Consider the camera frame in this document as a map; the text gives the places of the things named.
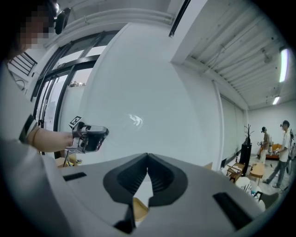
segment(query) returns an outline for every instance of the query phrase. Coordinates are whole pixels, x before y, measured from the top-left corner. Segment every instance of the ceiling light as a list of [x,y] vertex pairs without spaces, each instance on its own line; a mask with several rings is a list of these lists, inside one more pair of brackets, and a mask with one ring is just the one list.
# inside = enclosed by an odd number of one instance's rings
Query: ceiling light
[[277,96],[276,98],[274,98],[274,101],[273,101],[273,105],[275,105],[277,102],[278,102],[278,100],[279,100],[279,96]]
[[288,50],[284,49],[281,51],[281,75],[279,77],[279,82],[283,82],[286,79],[286,74],[288,70]]

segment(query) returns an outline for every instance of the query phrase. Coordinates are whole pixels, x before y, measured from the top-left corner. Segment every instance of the wooden table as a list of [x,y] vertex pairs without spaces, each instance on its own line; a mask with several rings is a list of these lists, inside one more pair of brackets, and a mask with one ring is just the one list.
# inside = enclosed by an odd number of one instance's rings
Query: wooden table
[[259,178],[258,184],[260,182],[260,179],[264,175],[264,164],[263,163],[256,163],[253,165],[253,169],[250,170],[250,176]]

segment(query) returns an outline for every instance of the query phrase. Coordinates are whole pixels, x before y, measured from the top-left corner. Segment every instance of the fluorescent light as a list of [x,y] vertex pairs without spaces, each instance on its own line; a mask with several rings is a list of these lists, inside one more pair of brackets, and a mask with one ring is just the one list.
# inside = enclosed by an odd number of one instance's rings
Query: fluorescent light
[[55,10],[56,10],[56,12],[59,12],[59,9],[60,9],[60,6],[59,6],[59,4],[55,4]]
[[273,101],[273,105],[275,105],[277,102],[278,102],[278,100],[279,100],[279,96],[277,96],[275,99],[274,99],[274,101]]
[[288,70],[288,50],[284,49],[281,51],[281,75],[279,77],[279,82],[283,82],[286,79],[287,70]]

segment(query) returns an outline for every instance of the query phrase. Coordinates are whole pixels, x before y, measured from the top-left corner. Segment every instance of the white shirt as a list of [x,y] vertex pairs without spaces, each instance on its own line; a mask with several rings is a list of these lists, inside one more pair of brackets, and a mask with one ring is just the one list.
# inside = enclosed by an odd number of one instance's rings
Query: white shirt
[[284,147],[286,147],[287,149],[279,154],[279,160],[282,162],[287,162],[290,150],[290,129],[288,129],[287,132],[284,133],[282,149],[284,149]]

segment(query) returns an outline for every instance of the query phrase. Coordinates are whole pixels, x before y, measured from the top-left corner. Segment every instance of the curved white wall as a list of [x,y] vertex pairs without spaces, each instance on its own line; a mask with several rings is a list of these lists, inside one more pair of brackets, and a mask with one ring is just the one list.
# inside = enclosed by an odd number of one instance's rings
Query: curved white wall
[[169,61],[169,29],[132,23],[97,60],[80,115],[110,130],[83,164],[156,153],[206,165],[219,157],[218,102],[210,80]]

